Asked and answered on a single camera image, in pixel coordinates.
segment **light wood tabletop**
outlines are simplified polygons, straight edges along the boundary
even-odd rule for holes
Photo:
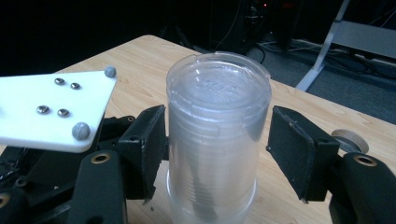
[[[108,65],[115,66],[118,83],[107,106],[106,117],[137,116],[151,106],[167,105],[167,72],[174,63],[191,54],[199,53],[145,35],[60,72],[96,71],[104,70]],[[299,201],[287,178],[265,150],[274,105],[300,112],[327,133],[347,129],[359,134],[370,146],[368,154],[383,161],[396,173],[395,125],[274,80],[271,80],[271,88],[273,98],[258,158],[258,188],[245,223],[332,223],[328,208],[331,195],[328,194],[325,202],[304,204]],[[129,223],[172,223],[166,198],[167,168],[168,162],[163,161],[153,200],[146,204],[143,201],[127,202]]]

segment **stack of plastic cups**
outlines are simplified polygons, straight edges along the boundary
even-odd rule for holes
[[[167,76],[174,223],[242,223],[256,191],[269,73],[227,52],[192,55]]]

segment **metal screw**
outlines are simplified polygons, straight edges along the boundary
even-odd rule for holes
[[[90,126],[84,122],[77,123],[72,129],[72,135],[76,140],[81,141],[90,136]]]
[[[58,110],[58,115],[62,118],[66,118],[67,116],[69,116],[69,111],[66,109],[60,109]]]
[[[40,105],[35,111],[37,111],[39,114],[48,114],[50,112],[50,108],[46,105]]]
[[[117,74],[117,71],[116,71],[116,68],[114,66],[110,65],[110,66],[106,67],[105,75],[107,77],[115,77],[116,74]]]
[[[64,79],[60,78],[60,77],[57,77],[57,78],[55,78],[54,82],[55,82],[56,85],[62,86],[64,84]]]
[[[73,82],[72,84],[70,84],[70,87],[73,90],[78,90],[79,89],[79,84],[77,82]]]

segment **translucent plastic cup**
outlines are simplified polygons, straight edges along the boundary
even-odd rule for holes
[[[174,223],[242,223],[256,190],[269,73],[228,52],[191,55],[167,76]]]

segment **plastic cup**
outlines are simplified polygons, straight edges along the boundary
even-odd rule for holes
[[[167,76],[174,223],[242,223],[256,190],[269,73],[249,58],[191,55]]]

